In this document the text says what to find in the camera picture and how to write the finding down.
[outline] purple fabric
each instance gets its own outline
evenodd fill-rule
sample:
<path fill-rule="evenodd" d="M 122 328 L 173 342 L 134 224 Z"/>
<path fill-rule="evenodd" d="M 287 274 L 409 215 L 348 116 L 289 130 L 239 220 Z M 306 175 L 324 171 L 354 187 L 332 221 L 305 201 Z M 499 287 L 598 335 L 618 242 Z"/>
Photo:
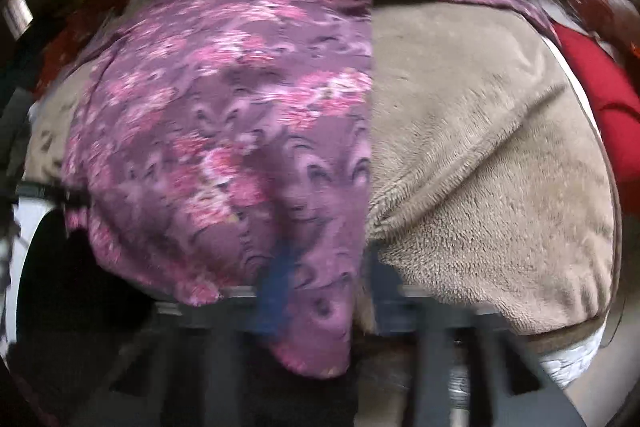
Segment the purple fabric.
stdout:
<path fill-rule="evenodd" d="M 516 10 L 523 0 L 448 0 Z M 299 253 L 272 349 L 302 375 L 348 365 L 369 196 L 371 0 L 154 0 L 99 59 L 71 127 L 68 212 L 107 270 L 192 305 Z"/>

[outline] red cushion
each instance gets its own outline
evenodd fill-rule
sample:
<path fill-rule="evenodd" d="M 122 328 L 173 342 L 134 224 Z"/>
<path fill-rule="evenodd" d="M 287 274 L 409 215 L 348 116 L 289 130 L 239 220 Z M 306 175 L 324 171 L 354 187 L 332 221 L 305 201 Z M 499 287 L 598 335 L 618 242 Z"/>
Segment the red cushion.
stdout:
<path fill-rule="evenodd" d="M 613 168 L 623 212 L 640 213 L 640 96 L 623 68 L 591 38 L 554 24 L 584 87 Z"/>

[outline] blanket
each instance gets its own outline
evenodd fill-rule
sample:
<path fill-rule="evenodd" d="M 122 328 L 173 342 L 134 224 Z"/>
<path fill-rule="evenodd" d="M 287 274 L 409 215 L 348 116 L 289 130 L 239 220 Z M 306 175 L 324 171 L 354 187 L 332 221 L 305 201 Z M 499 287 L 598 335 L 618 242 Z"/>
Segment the blanket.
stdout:
<path fill-rule="evenodd" d="M 513 12 L 421 2 L 375 9 L 373 42 L 382 261 L 441 301 L 490 302 L 538 350 L 593 333 L 617 287 L 617 194 L 540 35 Z"/>

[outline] purple floral fabric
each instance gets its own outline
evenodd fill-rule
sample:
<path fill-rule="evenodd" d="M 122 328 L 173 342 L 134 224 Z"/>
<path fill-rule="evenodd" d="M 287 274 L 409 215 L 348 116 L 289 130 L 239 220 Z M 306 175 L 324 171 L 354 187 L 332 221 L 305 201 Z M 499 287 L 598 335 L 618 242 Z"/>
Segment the purple floral fabric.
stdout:
<path fill-rule="evenodd" d="M 447 0 L 516 10 L 523 0 Z M 348 365 L 369 197 L 371 0 L 154 0 L 98 57 L 71 126 L 68 212 L 100 265 L 200 305 L 252 283 L 281 238 L 299 257 L 281 362 Z"/>

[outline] floral blanket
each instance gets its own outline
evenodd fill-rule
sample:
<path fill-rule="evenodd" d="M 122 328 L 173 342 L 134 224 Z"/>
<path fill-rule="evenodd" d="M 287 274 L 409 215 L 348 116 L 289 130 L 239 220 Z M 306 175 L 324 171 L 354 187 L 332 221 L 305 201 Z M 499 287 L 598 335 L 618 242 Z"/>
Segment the floral blanket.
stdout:
<path fill-rule="evenodd" d="M 63 182 L 92 206 L 102 267 L 192 305 L 297 252 L 281 362 L 348 365 L 369 203 L 372 0 L 154 0 L 87 49 L 98 57 Z M 523 0 L 447 0 L 513 9 Z"/>

